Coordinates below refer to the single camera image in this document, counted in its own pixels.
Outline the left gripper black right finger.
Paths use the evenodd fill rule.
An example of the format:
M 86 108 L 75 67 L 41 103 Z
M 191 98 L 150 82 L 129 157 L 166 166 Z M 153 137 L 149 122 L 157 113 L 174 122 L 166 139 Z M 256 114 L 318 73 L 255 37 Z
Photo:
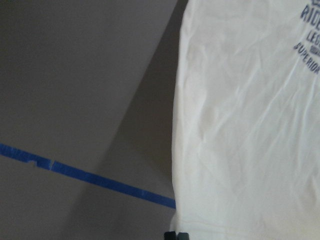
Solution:
M 190 240 L 190 236 L 187 232 L 179 232 L 177 234 L 177 240 Z

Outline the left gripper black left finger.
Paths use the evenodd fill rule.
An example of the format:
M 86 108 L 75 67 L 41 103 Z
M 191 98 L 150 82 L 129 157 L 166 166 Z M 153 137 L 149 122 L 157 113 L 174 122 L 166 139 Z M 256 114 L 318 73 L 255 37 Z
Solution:
M 175 231 L 167 231 L 164 233 L 164 240 L 177 240 L 177 234 Z

